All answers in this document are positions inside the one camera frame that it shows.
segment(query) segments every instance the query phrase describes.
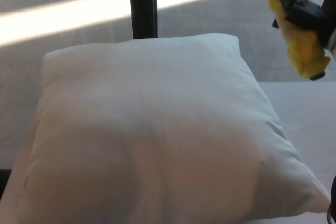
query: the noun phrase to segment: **pillowcase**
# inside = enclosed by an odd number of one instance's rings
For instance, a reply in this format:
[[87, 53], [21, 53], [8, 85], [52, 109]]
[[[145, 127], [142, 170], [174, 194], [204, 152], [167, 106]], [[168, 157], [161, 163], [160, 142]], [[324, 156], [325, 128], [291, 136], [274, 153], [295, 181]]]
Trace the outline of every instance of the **pillowcase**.
[[236, 37], [44, 57], [19, 224], [234, 223], [326, 212]]

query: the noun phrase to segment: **gray floor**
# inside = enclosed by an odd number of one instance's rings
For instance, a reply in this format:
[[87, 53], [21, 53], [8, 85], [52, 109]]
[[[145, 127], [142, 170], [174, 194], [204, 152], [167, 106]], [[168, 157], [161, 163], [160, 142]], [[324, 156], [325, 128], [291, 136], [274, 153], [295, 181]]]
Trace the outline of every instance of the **gray floor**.
[[[159, 0], [159, 36], [227, 33], [259, 81], [302, 81], [271, 27], [267, 0]], [[55, 49], [132, 39], [128, 0], [0, 0], [0, 168], [13, 165]], [[323, 81], [336, 80], [331, 64]]]

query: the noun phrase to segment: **white surface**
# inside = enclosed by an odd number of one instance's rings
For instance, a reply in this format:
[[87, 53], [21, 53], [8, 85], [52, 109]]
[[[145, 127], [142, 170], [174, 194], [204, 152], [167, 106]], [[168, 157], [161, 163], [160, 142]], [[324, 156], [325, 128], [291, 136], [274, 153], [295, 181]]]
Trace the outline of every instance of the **white surface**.
[[[311, 167], [317, 178], [329, 189], [336, 174], [336, 83], [274, 82], [260, 83], [278, 113], [285, 133]], [[23, 180], [32, 144], [30, 136], [23, 146], [3, 200], [0, 223], [15, 224], [14, 213], [22, 193]], [[304, 214], [297, 217], [259, 220], [249, 224], [323, 224], [326, 214]]]
[[236, 37], [48, 54], [19, 223], [231, 223], [326, 211]]

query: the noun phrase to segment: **white fabric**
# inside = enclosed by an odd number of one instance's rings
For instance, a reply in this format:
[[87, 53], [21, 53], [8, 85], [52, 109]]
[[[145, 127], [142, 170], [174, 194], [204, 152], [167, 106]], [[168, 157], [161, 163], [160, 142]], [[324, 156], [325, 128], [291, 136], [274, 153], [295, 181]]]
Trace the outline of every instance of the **white fabric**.
[[28, 223], [230, 223], [325, 212], [228, 35], [45, 57], [18, 209]]

